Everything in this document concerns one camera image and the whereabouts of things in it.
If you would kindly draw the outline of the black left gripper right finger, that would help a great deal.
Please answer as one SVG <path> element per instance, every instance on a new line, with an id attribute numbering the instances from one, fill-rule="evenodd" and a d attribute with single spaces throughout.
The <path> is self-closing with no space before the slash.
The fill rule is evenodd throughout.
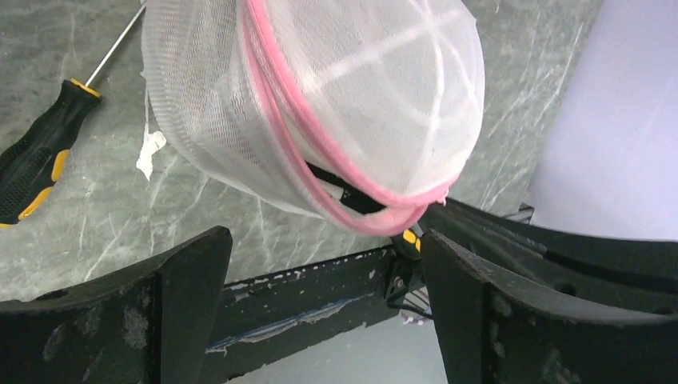
<path id="1" fill-rule="evenodd" d="M 445 236 L 421 264 L 451 383 L 674 383 L 677 318 L 576 298 Z"/>

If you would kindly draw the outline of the pink rimmed mesh bag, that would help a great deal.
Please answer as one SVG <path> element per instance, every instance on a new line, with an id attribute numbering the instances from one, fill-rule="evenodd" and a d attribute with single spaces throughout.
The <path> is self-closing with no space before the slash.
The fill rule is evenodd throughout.
<path id="1" fill-rule="evenodd" d="M 199 170 L 366 235 L 443 203 L 481 133 L 461 1 L 149 1 L 142 58 L 160 131 Z M 343 206 L 307 162 L 385 208 Z"/>

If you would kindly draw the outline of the white black trimmed bra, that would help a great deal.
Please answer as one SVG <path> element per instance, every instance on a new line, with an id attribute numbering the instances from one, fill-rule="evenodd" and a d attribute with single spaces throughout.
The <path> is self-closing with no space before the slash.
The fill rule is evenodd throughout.
<path id="1" fill-rule="evenodd" d="M 313 175 L 319 180 L 330 186 L 334 186 L 341 190 L 341 196 L 338 198 L 339 202 L 351 210 L 359 214 L 374 214 L 382 211 L 385 207 L 379 202 L 373 200 L 370 196 L 358 190 L 357 188 L 348 184 L 342 178 L 332 174 L 322 168 L 306 163 L 307 167 Z"/>

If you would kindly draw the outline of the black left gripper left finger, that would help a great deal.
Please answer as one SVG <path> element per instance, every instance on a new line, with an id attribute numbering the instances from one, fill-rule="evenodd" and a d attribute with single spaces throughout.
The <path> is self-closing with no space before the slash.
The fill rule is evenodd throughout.
<path id="1" fill-rule="evenodd" d="M 100 278 L 3 302 L 2 382 L 197 382 L 232 245 L 216 226 Z"/>

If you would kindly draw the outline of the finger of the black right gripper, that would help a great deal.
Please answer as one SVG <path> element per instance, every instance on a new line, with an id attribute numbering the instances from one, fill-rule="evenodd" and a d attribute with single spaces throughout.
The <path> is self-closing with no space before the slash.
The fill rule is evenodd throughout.
<path id="1" fill-rule="evenodd" d="M 677 311 L 677 244 L 586 236 L 502 218 L 450 200 L 423 229 L 563 294 L 647 313 Z"/>

